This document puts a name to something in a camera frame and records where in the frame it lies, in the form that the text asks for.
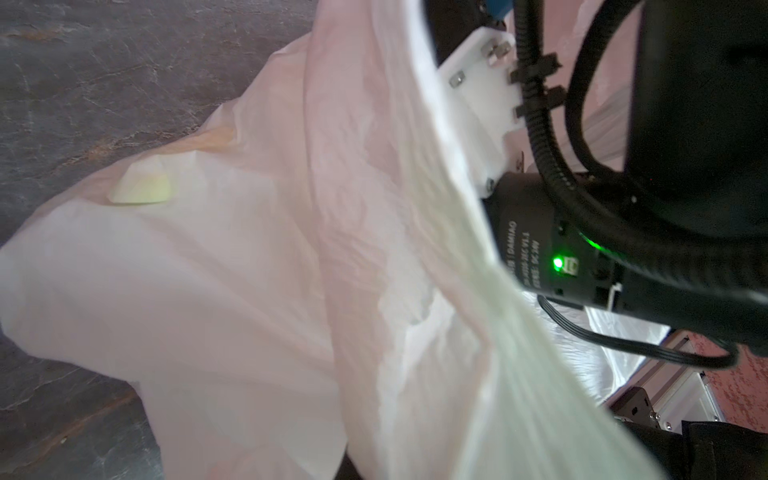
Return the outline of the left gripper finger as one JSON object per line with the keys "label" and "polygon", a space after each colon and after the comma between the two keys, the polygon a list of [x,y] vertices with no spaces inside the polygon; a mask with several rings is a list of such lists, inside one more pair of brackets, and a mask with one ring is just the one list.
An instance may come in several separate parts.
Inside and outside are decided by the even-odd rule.
{"label": "left gripper finger", "polygon": [[363,480],[347,453],[344,454],[334,480]]}

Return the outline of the white plastic bag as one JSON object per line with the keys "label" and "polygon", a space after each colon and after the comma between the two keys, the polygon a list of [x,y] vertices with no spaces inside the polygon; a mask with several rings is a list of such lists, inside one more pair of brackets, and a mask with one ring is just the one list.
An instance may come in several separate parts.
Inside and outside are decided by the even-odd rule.
{"label": "white plastic bag", "polygon": [[[126,172],[171,198],[116,205]],[[418,1],[323,1],[195,134],[1,250],[3,332],[131,383],[169,479],[660,479],[501,264]]]}

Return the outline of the yellow toy lemon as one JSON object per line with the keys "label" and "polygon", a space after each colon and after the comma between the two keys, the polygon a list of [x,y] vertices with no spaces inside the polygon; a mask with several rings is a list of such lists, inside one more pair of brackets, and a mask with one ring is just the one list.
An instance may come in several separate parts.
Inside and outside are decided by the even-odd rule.
{"label": "yellow toy lemon", "polygon": [[144,205],[168,201],[172,188],[168,175],[158,172],[126,172],[108,194],[116,205]]}

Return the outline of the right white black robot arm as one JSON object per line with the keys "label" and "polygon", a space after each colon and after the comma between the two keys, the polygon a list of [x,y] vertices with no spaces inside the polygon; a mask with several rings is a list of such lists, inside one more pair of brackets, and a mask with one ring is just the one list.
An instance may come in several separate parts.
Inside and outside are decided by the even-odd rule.
{"label": "right white black robot arm", "polygon": [[[639,10],[623,167],[601,165],[584,104],[611,39]],[[547,79],[543,5],[514,9],[536,172],[484,206],[502,263],[564,330],[705,370],[767,353],[767,5],[606,1],[567,86]]]}

